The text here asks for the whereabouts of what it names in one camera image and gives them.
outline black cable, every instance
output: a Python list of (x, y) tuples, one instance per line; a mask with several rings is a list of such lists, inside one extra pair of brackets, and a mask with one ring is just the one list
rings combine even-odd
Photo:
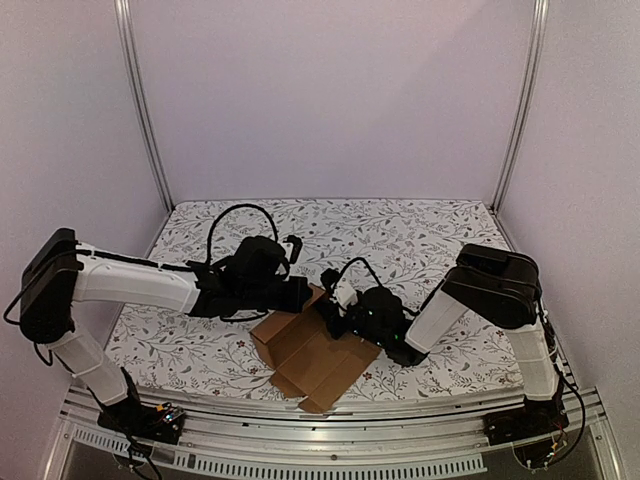
[(429, 292), (429, 295), (427, 295), (427, 298), (425, 298), (424, 302), (422, 302), (422, 305), (420, 305), (420, 308), (418, 309), (418, 313), (421, 313), (422, 310), (424, 310), (424, 308), (431, 301), (431, 299), (435, 296), (436, 292), (442, 286), (443, 283), (444, 283), (444, 278), (442, 280), (440, 280), (440, 283), (438, 283), (438, 285), (436, 285), (436, 288), (434, 288), (433, 290), (431, 290)]
[(33, 348), (35, 349), (36, 355), (38, 355), (38, 358), (42, 360), (42, 363), (44, 363), (47, 367), (51, 367), (53, 365), (53, 353), (51, 353), (51, 350), (48, 350), (49, 360), (47, 360), (46, 358), (44, 358), (44, 356), (40, 352), (40, 349), (38, 348), (38, 344), (36, 342), (33, 342)]
[(169, 263), (154, 262), (153, 260), (147, 260), (146, 258), (126, 257), (118, 253), (102, 252), (102, 251), (96, 250), (92, 253), (92, 255), (98, 258), (106, 258), (107, 260), (116, 260), (118, 262), (123, 262), (123, 263), (131, 263), (134, 265), (142, 265), (145, 267), (160, 268), (162, 270), (169, 270), (172, 272), (193, 272), (193, 269), (186, 265), (172, 265)]
[(352, 258), (351, 260), (349, 260), (347, 262), (347, 264), (342, 267), (342, 270), (340, 271), (340, 274), (338, 275), (338, 279), (336, 280), (336, 282), (334, 283), (335, 285), (338, 285), (338, 283), (340, 282), (340, 280), (342, 280), (342, 277), (344, 277), (344, 274), (347, 272), (347, 270), (349, 269), (349, 267), (351, 267), (351, 265), (353, 265), (356, 262), (361, 262), (364, 264), (364, 266), (367, 268), (367, 270), (369, 271), (369, 273), (371, 274), (371, 276), (373, 277), (373, 279), (376, 281), (376, 283), (378, 284), (379, 287), (383, 287), (384, 285), (382, 285), (382, 282), (380, 281), (380, 279), (378, 278), (378, 276), (376, 275), (376, 272), (373, 271), (373, 268), (371, 267), (371, 265), (369, 265), (369, 262), (367, 262), (367, 259), (364, 257), (355, 257)]
[(215, 230), (215, 228), (218, 226), (218, 224), (220, 223), (220, 221), (224, 217), (226, 217), (229, 213), (233, 212), (234, 210), (238, 210), (238, 209), (241, 209), (241, 208), (253, 208), (254, 210), (258, 210), (265, 217), (267, 217), (267, 220), (269, 221), (269, 224), (271, 225), (271, 229), (273, 230), (273, 239), (276, 242), (278, 241), (278, 229), (276, 228), (276, 224), (273, 221), (273, 217), (269, 214), (269, 212), (267, 212), (261, 206), (254, 205), (253, 203), (239, 203), (238, 205), (233, 205), (233, 206), (227, 208), (224, 212), (222, 212), (220, 215), (218, 215), (218, 217), (211, 224), (211, 227), (209, 228), (209, 233), (207, 234), (207, 259), (205, 260), (205, 264), (206, 265), (211, 265), (211, 255), (212, 255), (211, 246), (212, 246), (212, 243), (213, 243), (213, 231)]
[(562, 372), (560, 372), (560, 369), (557, 367), (557, 365), (554, 364), (554, 367), (556, 369), (556, 372), (560, 376), (560, 380), (562, 381), (562, 383), (564, 383), (564, 385), (569, 390), (571, 390), (571, 393), (573, 393), (575, 397), (578, 399), (578, 402), (580, 403), (580, 410), (582, 412), (582, 423), (580, 425), (580, 431), (578, 432), (578, 437), (576, 438), (576, 441), (573, 442), (573, 445), (569, 447), (569, 450), (567, 450), (562, 457), (559, 457), (557, 460), (550, 462), (548, 466), (555, 465), (556, 463), (561, 462), (562, 460), (567, 458), (569, 455), (571, 455), (571, 452), (573, 452), (578, 446), (578, 444), (580, 443), (580, 440), (582, 439), (582, 435), (584, 434), (585, 427), (587, 425), (587, 409), (584, 406), (584, 400), (582, 400), (582, 396), (580, 395), (578, 390), (569, 383), (569, 381), (565, 378)]
[(553, 325), (544, 314), (544, 308), (542, 307), (542, 299), (539, 298), (537, 301), (538, 305), (538, 317), (540, 318), (540, 324), (542, 325), (542, 329), (544, 330), (544, 338), (549, 345), (549, 353), (551, 353), (551, 361), (555, 362), (557, 358), (558, 352), (558, 344), (556, 342), (556, 332), (553, 329)]
[(132, 452), (132, 448), (135, 448), (136, 451), (140, 452), (140, 454), (144, 457), (144, 459), (147, 461), (147, 463), (149, 464), (149, 466), (151, 467), (151, 469), (153, 470), (153, 473), (155, 473), (156, 475), (156, 480), (162, 480), (162, 473), (160, 473), (160, 470), (158, 470), (158, 467), (156, 466), (155, 463), (153, 463), (153, 460), (151, 460), (151, 455), (149, 453), (147, 453), (147, 451), (142, 447), (142, 445), (140, 445), (140, 443), (138, 443), (138, 441), (133, 438), (133, 435), (131, 435), (128, 432), (128, 429), (123, 428), (122, 425), (120, 424), (120, 422), (118, 422), (115, 417), (113, 415), (111, 415), (109, 412), (106, 411), (106, 409), (102, 408), (102, 403), (100, 402), (100, 400), (98, 400), (98, 397), (96, 397), (96, 394), (93, 393), (93, 390), (91, 390), (90, 388), (88, 389), (89, 393), (91, 393), (91, 396), (93, 397), (93, 399), (96, 401), (96, 403), (100, 406), (100, 410), (102, 411), (102, 413), (105, 414), (105, 416), (109, 419), (109, 421), (115, 425), (116, 427), (118, 427), (118, 429), (120, 430), (120, 432), (122, 432), (124, 434), (124, 436), (126, 437), (127, 441), (129, 442), (129, 466), (131, 468), (131, 470), (140, 478), (142, 478), (143, 480), (153, 480), (151, 477), (147, 477), (146, 475), (144, 475), (143, 473), (138, 471), (138, 468), (133, 466), (133, 452)]
[(90, 255), (91, 252), (89, 250), (68, 250), (66, 252), (60, 252), (57, 255), (54, 255), (53, 257), (51, 257), (49, 260), (47, 260), (33, 275), (33, 277), (31, 277), (31, 280), (29, 280), (27, 282), (27, 284), (22, 288), (22, 290), (20, 290), (20, 292), (18, 293), (18, 295), (15, 296), (15, 298), (13, 300), (11, 300), (11, 303), (9, 303), (9, 306), (7, 307), (7, 309), (4, 311), (4, 314), (2, 315), (2, 318), (4, 319), (5, 322), (7, 322), (10, 325), (20, 325), (19, 321), (15, 321), (15, 320), (11, 320), (9, 318), (9, 314), (11, 313), (11, 311), (15, 308), (15, 306), (18, 304), (18, 302), (20, 301), (20, 299), (24, 296), (24, 294), (38, 281), (42, 278), (42, 276), (46, 273), (46, 271), (49, 269), (49, 267), (51, 265), (53, 265), (57, 260), (59, 260), (62, 257), (66, 257), (69, 255)]
[(253, 317), (246, 317), (246, 318), (220, 317), (220, 321), (225, 323), (252, 322), (254, 320), (259, 320), (261, 318), (264, 318), (267, 315), (269, 315), (269, 312), (259, 313), (258, 315), (254, 315)]
[(416, 312), (415, 310), (411, 310), (409, 307), (402, 306), (402, 311), (407, 312), (412, 317), (417, 317), (420, 312)]

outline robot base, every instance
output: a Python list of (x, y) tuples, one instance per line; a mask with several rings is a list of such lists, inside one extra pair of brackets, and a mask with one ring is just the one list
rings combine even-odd
[[(153, 407), (142, 407), (142, 414), (145, 418), (157, 418), (156, 409)], [(185, 417), (182, 416), (176, 419), (172, 423), (165, 423), (163, 421), (156, 421), (151, 423), (146, 430), (141, 429), (138, 432), (123, 432), (122, 429), (116, 425), (111, 417), (104, 412), (100, 413), (98, 417), (98, 426), (107, 428), (115, 432), (131, 433), (134, 437), (145, 438), (154, 442), (168, 443), (171, 445), (177, 445), (182, 435), (182, 428), (184, 427)]]
[(127, 382), (127, 397), (108, 406), (98, 402), (102, 409), (98, 425), (125, 435), (177, 445), (186, 419), (184, 410), (169, 403), (158, 407), (142, 405), (133, 379), (124, 368), (122, 373)]
[(524, 399), (524, 407), (489, 413), (484, 416), (484, 434), (489, 445), (525, 440), (546, 435), (569, 426), (562, 404), (562, 385), (546, 402)]

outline white arm segment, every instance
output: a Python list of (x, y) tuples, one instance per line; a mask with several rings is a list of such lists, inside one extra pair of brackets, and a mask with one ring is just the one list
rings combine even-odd
[(553, 367), (549, 347), (540, 320), (515, 330), (504, 330), (516, 356), (524, 381), (524, 395), (529, 400), (551, 400), (560, 377)]
[[(94, 251), (91, 245), (80, 249)], [(136, 265), (91, 255), (78, 255), (83, 268), (78, 272), (73, 300), (82, 302), (103, 300), (135, 303), (168, 308), (188, 313), (193, 309), (200, 290), (192, 272), (176, 272)], [(113, 405), (127, 398), (124, 374), (100, 344), (81, 325), (67, 332), (60, 340), (47, 344), (71, 370), (74, 378), (82, 380), (104, 405)]]
[(113, 405), (127, 397), (127, 383), (118, 367), (108, 358), (100, 344), (79, 323), (46, 347), (82, 380), (104, 405)]
[[(421, 353), (430, 352), (440, 338), (468, 310), (440, 288), (413, 321), (405, 341)], [(522, 372), (524, 394), (529, 400), (551, 400), (558, 388), (556, 373), (540, 320), (515, 330), (504, 330)]]
[[(93, 250), (81, 244), (78, 248)], [(188, 313), (200, 290), (192, 272), (175, 272), (118, 260), (79, 255), (75, 301), (104, 300), (168, 308)]]
[(469, 310), (440, 287), (407, 331), (405, 341), (420, 353), (429, 353), (454, 323)]

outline metal rail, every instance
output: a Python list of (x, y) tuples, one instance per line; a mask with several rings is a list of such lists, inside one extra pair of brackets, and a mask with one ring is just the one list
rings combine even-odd
[[(482, 417), (522, 404), (521, 389), (511, 389), (500, 395), (464, 395), (456, 404), (450, 398), (347, 402), (327, 415), (310, 415), (286, 402), (140, 390), (145, 402), (170, 400), (188, 412), (180, 443), (155, 444), (154, 460), (169, 468), (218, 478), (242, 478), (249, 471), (245, 469), (251, 468), (264, 475), (254, 474), (253, 478), (300, 480), (320, 479), (321, 472), (332, 472), (326, 478), (334, 480), (373, 479), (373, 475), (381, 479), (454, 478), (480, 472), (484, 471), (483, 453), (510, 448), (489, 445)], [(605, 412), (597, 391), (588, 389), (582, 395), (587, 424), (602, 421)], [(564, 403), (569, 430), (578, 428), (578, 401), (567, 393)], [(126, 449), (124, 436), (96, 426), (98, 414), (90, 393), (80, 385), (72, 386), (61, 411), (64, 441), (58, 442), (52, 467), (59, 469), (64, 464), (60, 456), (66, 456), (71, 441), (115, 454)], [(49, 469), (46, 478), (59, 478), (56, 468)]]
[(151, 123), (151, 115), (142, 85), (142, 77), (140, 74), (140, 64), (138, 62), (138, 53), (136, 50), (135, 39), (133, 35), (133, 22), (131, 20), (131, 10), (129, 8), (129, 0), (115, 0), (116, 18), (118, 21), (118, 31), (120, 32), (120, 42), (122, 43), (122, 52), (124, 55), (125, 68), (131, 94), (133, 95), (133, 103), (136, 108), (136, 116), (140, 124), (144, 146), (147, 151), (149, 165), (153, 179), (156, 182), (160, 199), (167, 212), (173, 211), (175, 204), (169, 189), (169, 182), (162, 165), (158, 144), (153, 132)]
[(493, 195), (490, 210), (495, 214), (500, 212), (509, 189), (513, 168), (515, 167), (522, 137), (531, 107), (531, 99), (538, 74), (538, 65), (540, 64), (540, 56), (542, 54), (542, 46), (544, 43), (544, 32), (547, 24), (547, 12), (549, 10), (549, 0), (536, 0), (533, 12), (533, 24), (531, 27), (531, 40), (529, 42), (529, 52), (527, 55), (527, 64), (522, 82), (522, 90), (520, 91), (520, 101), (516, 118), (511, 129), (509, 144), (505, 155), (504, 163), (500, 171), (498, 185)]

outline wire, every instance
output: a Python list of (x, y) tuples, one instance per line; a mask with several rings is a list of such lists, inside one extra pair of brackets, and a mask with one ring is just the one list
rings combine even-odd
[(587, 423), (587, 412), (586, 412), (586, 408), (584, 405), (584, 401), (582, 399), (582, 396), (580, 395), (580, 393), (578, 392), (578, 390), (569, 383), (569, 381), (565, 378), (565, 376), (562, 374), (562, 372), (560, 372), (560, 369), (555, 366), (556, 372), (558, 373), (559, 377), (560, 377), (560, 381), (569, 389), (571, 390), (571, 392), (575, 395), (575, 397), (578, 399), (578, 402), (580, 403), (580, 410), (582, 412), (582, 421), (580, 424), (580, 430), (578, 432), (578, 436), (576, 437), (576, 440), (573, 442), (573, 444), (571, 445), (571, 447), (569, 447), (569, 449), (564, 453), (564, 455), (562, 455), (561, 457), (556, 457), (556, 453), (561, 450), (563, 447), (560, 447), (559, 449), (556, 450), (555, 445), (558, 445), (559, 442), (564, 438), (564, 439), (568, 439), (569, 436), (567, 434), (567, 432), (564, 431), (564, 429), (562, 428), (562, 425), (558, 425), (558, 424), (554, 424), (554, 426), (556, 428), (558, 428), (558, 430), (560, 430), (560, 436), (558, 437), (558, 440), (553, 439), (553, 436), (551, 437), (552, 440), (554, 441), (554, 447), (552, 448), (552, 451), (548, 454), (545, 455), (543, 457), (537, 458), (535, 460), (528, 460), (526, 458), (518, 458), (518, 456), (516, 455), (515, 449), (512, 445), (511, 450), (513, 452), (514, 457), (518, 460), (518, 463), (520, 465), (522, 465), (525, 469), (529, 470), (529, 471), (536, 471), (539, 469), (546, 469), (548, 467), (552, 467), (553, 465), (556, 465), (558, 463), (560, 463), (561, 461), (563, 461), (565, 458), (567, 458), (569, 455), (571, 455), (571, 453), (576, 449), (576, 447), (578, 446), (578, 444), (580, 443), (580, 440), (582, 439), (582, 436), (584, 435), (584, 431), (585, 431), (585, 427), (586, 427), (586, 423)]
[(113, 461), (116, 462), (121, 467), (129, 468), (129, 463), (124, 463), (122, 460), (120, 460), (121, 458), (123, 460), (126, 460), (126, 458), (120, 457), (120, 455), (116, 454), (115, 452), (111, 452), (111, 457), (113, 457)]
[(38, 358), (42, 360), (42, 363), (44, 363), (47, 367), (51, 367), (53, 365), (53, 353), (51, 353), (51, 350), (47, 350), (49, 352), (49, 360), (47, 360), (40, 352), (40, 349), (38, 348), (38, 344), (36, 342), (33, 342), (33, 348), (35, 349)]
[(93, 397), (93, 399), (100, 406), (100, 410), (106, 415), (106, 417), (111, 421), (111, 423), (113, 423), (115, 426), (118, 427), (118, 429), (124, 434), (127, 441), (129, 442), (130, 444), (128, 449), (129, 450), (129, 468), (131, 469), (131, 471), (135, 473), (138, 477), (142, 478), (143, 480), (153, 480), (151, 477), (147, 477), (146, 475), (138, 471), (138, 467), (135, 467), (133, 465), (132, 449), (136, 449), (147, 461), (147, 463), (153, 470), (153, 473), (155, 473), (156, 480), (162, 480), (162, 473), (160, 473), (160, 470), (158, 470), (158, 467), (156, 466), (156, 464), (153, 463), (153, 460), (151, 460), (151, 455), (147, 453), (147, 451), (142, 447), (142, 445), (140, 445), (140, 443), (138, 443), (138, 441), (135, 438), (133, 438), (133, 435), (131, 435), (128, 432), (128, 429), (123, 428), (120, 422), (118, 422), (113, 415), (107, 412), (106, 409), (102, 408), (103, 407), (102, 403), (100, 402), (100, 400), (98, 400), (98, 397), (96, 397), (96, 394), (93, 392), (93, 390), (91, 390), (90, 388), (88, 390), (89, 390), (89, 393), (91, 393), (91, 396)]
[(273, 221), (273, 217), (269, 214), (269, 212), (267, 212), (261, 206), (254, 205), (253, 203), (239, 203), (238, 205), (233, 205), (233, 206), (227, 208), (224, 212), (222, 212), (220, 215), (218, 215), (218, 217), (211, 224), (211, 227), (209, 228), (209, 233), (207, 234), (207, 259), (205, 260), (205, 264), (211, 265), (211, 255), (212, 255), (211, 254), (211, 246), (212, 246), (212, 243), (213, 243), (213, 231), (215, 230), (215, 228), (218, 226), (218, 224), (220, 223), (220, 221), (224, 217), (226, 217), (228, 214), (230, 214), (234, 210), (239, 210), (241, 208), (253, 208), (254, 210), (258, 210), (265, 217), (267, 217), (267, 220), (269, 221), (269, 224), (271, 225), (271, 230), (273, 230), (273, 239), (276, 242), (278, 241), (278, 229), (276, 228), (276, 224)]
[(584, 400), (582, 400), (582, 395), (580, 395), (578, 390), (573, 385), (571, 385), (569, 383), (569, 381), (560, 372), (560, 369), (557, 366), (555, 366), (555, 369), (556, 369), (556, 372), (558, 373), (558, 375), (560, 376), (560, 380), (562, 381), (562, 383), (564, 383), (564, 385), (569, 390), (571, 390), (571, 393), (573, 393), (575, 395), (575, 397), (578, 399), (578, 402), (580, 403), (580, 411), (582, 412), (582, 423), (580, 424), (580, 431), (578, 432), (578, 436), (576, 437), (576, 441), (573, 442), (573, 445), (571, 445), (571, 447), (569, 447), (569, 450), (567, 450), (562, 457), (557, 458), (553, 463), (550, 463), (549, 466), (555, 465), (556, 463), (559, 463), (559, 462), (563, 461), (565, 458), (567, 458), (569, 455), (571, 455), (571, 452), (573, 452), (576, 449), (576, 447), (578, 446), (578, 444), (580, 443), (580, 440), (582, 439), (582, 435), (584, 434), (584, 429), (585, 429), (585, 427), (587, 425), (587, 409), (584, 406)]
[(264, 318), (267, 315), (269, 315), (269, 312), (259, 313), (258, 315), (254, 315), (252, 317), (242, 317), (242, 318), (220, 317), (220, 321), (225, 323), (252, 322), (254, 320), (260, 320), (261, 318)]
[(435, 296), (436, 292), (442, 286), (443, 283), (444, 283), (444, 278), (442, 280), (440, 280), (440, 283), (438, 283), (438, 285), (436, 285), (436, 288), (434, 288), (433, 290), (431, 290), (429, 292), (429, 295), (427, 295), (427, 298), (425, 298), (424, 302), (422, 302), (422, 305), (420, 305), (420, 308), (418, 309), (418, 313), (421, 313), (422, 310), (424, 310), (424, 308), (431, 301), (431, 299)]
[(340, 271), (340, 274), (338, 275), (337, 280), (335, 281), (334, 285), (338, 285), (338, 283), (340, 282), (340, 280), (342, 280), (342, 277), (344, 277), (344, 274), (347, 272), (347, 270), (349, 269), (349, 267), (351, 267), (351, 265), (353, 265), (356, 262), (361, 262), (364, 264), (364, 266), (367, 268), (367, 270), (369, 271), (369, 273), (371, 274), (371, 276), (373, 277), (373, 279), (376, 281), (376, 283), (378, 284), (379, 287), (384, 287), (384, 285), (382, 285), (382, 282), (380, 281), (380, 279), (378, 278), (378, 276), (376, 275), (376, 272), (373, 270), (373, 268), (371, 267), (371, 265), (369, 264), (369, 262), (367, 261), (366, 258), (364, 257), (355, 257), (352, 258), (351, 260), (349, 260), (347, 262), (347, 264), (342, 267), (342, 270)]
[(420, 312), (416, 312), (415, 310), (411, 310), (409, 307), (405, 307), (404, 305), (402, 306), (402, 310), (404, 312), (407, 312), (412, 317), (417, 317), (420, 314)]
[(62, 257), (66, 257), (69, 255), (89, 255), (91, 254), (91, 252), (89, 250), (68, 250), (66, 252), (60, 252), (57, 255), (54, 255), (53, 257), (51, 257), (49, 260), (47, 260), (33, 275), (33, 277), (31, 277), (31, 280), (29, 280), (27, 282), (27, 284), (22, 287), (22, 290), (20, 290), (20, 292), (18, 293), (18, 295), (15, 296), (15, 298), (13, 300), (11, 300), (11, 302), (9, 303), (9, 306), (7, 307), (7, 309), (4, 311), (4, 314), (2, 315), (2, 318), (4, 319), (5, 322), (7, 322), (10, 325), (20, 325), (19, 321), (15, 321), (15, 320), (11, 320), (9, 318), (9, 314), (13, 311), (13, 309), (15, 308), (15, 306), (18, 304), (18, 302), (20, 301), (20, 299), (22, 299), (22, 297), (24, 297), (24, 294), (27, 293), (27, 291), (38, 281), (40, 280), (43, 275), (46, 273), (46, 271), (49, 269), (49, 267), (51, 265), (53, 265), (57, 260), (59, 260)]

